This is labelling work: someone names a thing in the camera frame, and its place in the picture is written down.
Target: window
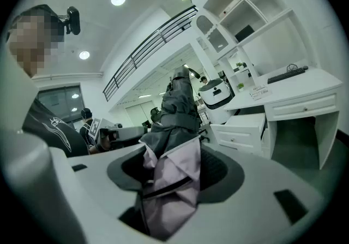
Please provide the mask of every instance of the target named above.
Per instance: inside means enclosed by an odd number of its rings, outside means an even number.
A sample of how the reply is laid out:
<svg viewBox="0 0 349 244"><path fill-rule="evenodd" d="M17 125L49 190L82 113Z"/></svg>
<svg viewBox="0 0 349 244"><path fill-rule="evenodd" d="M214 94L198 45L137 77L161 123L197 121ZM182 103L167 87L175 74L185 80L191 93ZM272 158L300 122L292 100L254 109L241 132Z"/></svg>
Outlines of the window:
<svg viewBox="0 0 349 244"><path fill-rule="evenodd" d="M73 129L80 126L81 110L85 108L80 86L55 88L38 93L38 100Z"/></svg>

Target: black graphic shirt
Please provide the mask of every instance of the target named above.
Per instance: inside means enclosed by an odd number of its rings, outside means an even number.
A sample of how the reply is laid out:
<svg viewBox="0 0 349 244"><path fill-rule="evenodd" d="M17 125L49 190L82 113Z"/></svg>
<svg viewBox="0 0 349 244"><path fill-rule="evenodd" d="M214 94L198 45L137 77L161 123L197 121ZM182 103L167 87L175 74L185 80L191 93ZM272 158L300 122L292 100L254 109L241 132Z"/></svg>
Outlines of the black graphic shirt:
<svg viewBox="0 0 349 244"><path fill-rule="evenodd" d="M90 119L86 121L86 123L83 124L83 126L80 128L80 134L89 147L92 147L94 145L93 139L88 135L92 122L93 120Z"/></svg>
<svg viewBox="0 0 349 244"><path fill-rule="evenodd" d="M62 149L67 157L89 154L81 135L35 99L23 124L23 131L42 138L50 147Z"/></svg>

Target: pink fabric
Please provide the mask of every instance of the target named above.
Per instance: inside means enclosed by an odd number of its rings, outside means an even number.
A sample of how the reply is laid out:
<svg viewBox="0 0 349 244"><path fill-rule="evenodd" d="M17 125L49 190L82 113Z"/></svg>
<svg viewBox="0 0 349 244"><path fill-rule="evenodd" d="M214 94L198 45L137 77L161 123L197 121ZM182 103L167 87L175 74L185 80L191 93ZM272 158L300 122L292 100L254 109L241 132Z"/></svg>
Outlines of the pink fabric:
<svg viewBox="0 0 349 244"><path fill-rule="evenodd" d="M196 211L200 191L200 142L194 138L164 153L159 159L146 145L143 166L154 169L154 182L144 194L172 185L186 177L191 181L160 197L143 200L143 208L150 235L166 240Z"/></svg>

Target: white bookshelf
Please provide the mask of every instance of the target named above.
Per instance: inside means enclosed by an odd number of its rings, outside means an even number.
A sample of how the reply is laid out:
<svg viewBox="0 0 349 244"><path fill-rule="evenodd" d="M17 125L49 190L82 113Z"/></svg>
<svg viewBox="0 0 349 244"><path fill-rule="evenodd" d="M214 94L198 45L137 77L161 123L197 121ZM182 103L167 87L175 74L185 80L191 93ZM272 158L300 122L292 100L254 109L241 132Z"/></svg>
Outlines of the white bookshelf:
<svg viewBox="0 0 349 244"><path fill-rule="evenodd" d="M201 32L211 56L219 61L235 94L239 94L237 85L248 72L251 77L244 82L245 90L261 85L262 80L265 82L247 56L244 46L285 20L291 20L305 46L308 56L305 63L316 67L315 53L306 31L294 11L282 0L208 0L196 17L192 26ZM236 35L247 26L254 32L238 42ZM239 53L238 58L234 58L235 53ZM247 67L241 72L234 72L237 62L245 63Z"/></svg>
<svg viewBox="0 0 349 244"><path fill-rule="evenodd" d="M208 0L203 6L217 21L223 18L223 12L234 0Z"/></svg>
<svg viewBox="0 0 349 244"><path fill-rule="evenodd" d="M246 0L242 0L231 13L228 13L220 24L232 35L250 25L256 32L263 27L266 22L264 18L249 4Z"/></svg>
<svg viewBox="0 0 349 244"><path fill-rule="evenodd" d="M282 0L249 0L264 17L271 21L274 17L286 9Z"/></svg>

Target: black keyboard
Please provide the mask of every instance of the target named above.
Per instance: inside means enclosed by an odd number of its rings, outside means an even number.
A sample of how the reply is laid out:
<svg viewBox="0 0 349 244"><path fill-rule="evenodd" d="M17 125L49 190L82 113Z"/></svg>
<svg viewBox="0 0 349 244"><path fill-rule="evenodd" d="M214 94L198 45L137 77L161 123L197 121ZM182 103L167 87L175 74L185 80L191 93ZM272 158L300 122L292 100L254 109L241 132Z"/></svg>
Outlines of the black keyboard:
<svg viewBox="0 0 349 244"><path fill-rule="evenodd" d="M278 76L274 76L274 77L271 77L268 79L268 84L271 84L271 83L274 83L274 82L278 82L278 81L281 81L283 79L287 79L287 78L290 78L290 77L294 77L298 74L301 74L301 73L305 73L305 70L303 68L297 68L297 69L294 69L294 70L290 70L289 72L286 72L286 73L282 73Z"/></svg>

